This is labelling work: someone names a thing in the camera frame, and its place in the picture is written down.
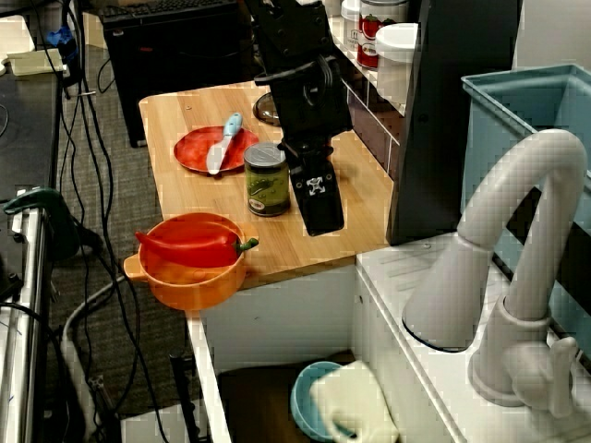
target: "white lid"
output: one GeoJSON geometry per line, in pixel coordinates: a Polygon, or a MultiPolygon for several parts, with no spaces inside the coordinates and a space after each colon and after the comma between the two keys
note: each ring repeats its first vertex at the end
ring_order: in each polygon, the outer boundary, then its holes
{"type": "Polygon", "coordinates": [[[341,5],[341,15],[347,20],[359,20],[361,0],[344,0],[341,5]]]}
{"type": "Polygon", "coordinates": [[[384,26],[376,34],[376,51],[394,62],[412,63],[417,33],[416,23],[384,26]]]}

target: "red plate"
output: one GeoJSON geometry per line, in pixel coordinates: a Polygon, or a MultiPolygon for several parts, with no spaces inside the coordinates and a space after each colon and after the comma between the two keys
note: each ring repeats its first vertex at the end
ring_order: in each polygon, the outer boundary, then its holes
{"type": "MultiPolygon", "coordinates": [[[[206,173],[207,153],[210,147],[222,141],[223,126],[202,127],[189,132],[175,145],[175,157],[179,163],[191,171],[206,173]]],[[[220,171],[230,171],[244,165],[244,151],[259,142],[259,138],[252,132],[242,128],[230,142],[223,158],[220,171]]]]}

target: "blue knife handle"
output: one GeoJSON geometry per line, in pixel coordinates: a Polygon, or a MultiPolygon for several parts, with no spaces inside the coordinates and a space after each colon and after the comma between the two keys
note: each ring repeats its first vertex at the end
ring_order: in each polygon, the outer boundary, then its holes
{"type": "Polygon", "coordinates": [[[230,115],[230,118],[228,118],[228,121],[225,122],[225,126],[223,127],[223,136],[235,136],[240,130],[240,126],[242,126],[242,115],[240,113],[230,115]]]}

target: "can label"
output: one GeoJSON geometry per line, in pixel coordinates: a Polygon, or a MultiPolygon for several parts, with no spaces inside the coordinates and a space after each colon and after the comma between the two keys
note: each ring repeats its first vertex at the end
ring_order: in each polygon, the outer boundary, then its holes
{"type": "Polygon", "coordinates": [[[345,36],[345,42],[349,49],[354,51],[357,49],[357,44],[359,43],[359,31],[358,30],[347,30],[347,35],[345,36]]]}
{"type": "Polygon", "coordinates": [[[378,53],[376,52],[376,34],[384,26],[393,25],[396,22],[386,18],[383,22],[371,14],[363,17],[359,14],[359,33],[357,46],[357,62],[370,69],[378,68],[378,53]]]}
{"type": "Polygon", "coordinates": [[[248,208],[258,215],[279,215],[289,208],[289,175],[284,167],[276,174],[247,174],[248,208]]]}

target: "pepper stem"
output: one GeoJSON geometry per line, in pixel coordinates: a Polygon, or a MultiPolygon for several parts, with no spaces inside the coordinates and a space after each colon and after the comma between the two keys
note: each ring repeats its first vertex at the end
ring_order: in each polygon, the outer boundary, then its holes
{"type": "Polygon", "coordinates": [[[253,247],[255,247],[258,244],[259,244],[259,240],[257,240],[256,238],[251,238],[250,240],[248,240],[247,242],[245,242],[243,244],[239,244],[238,242],[236,242],[235,249],[236,249],[236,252],[238,253],[238,255],[240,255],[240,253],[242,253],[244,251],[248,251],[249,249],[252,249],[253,247]]]}

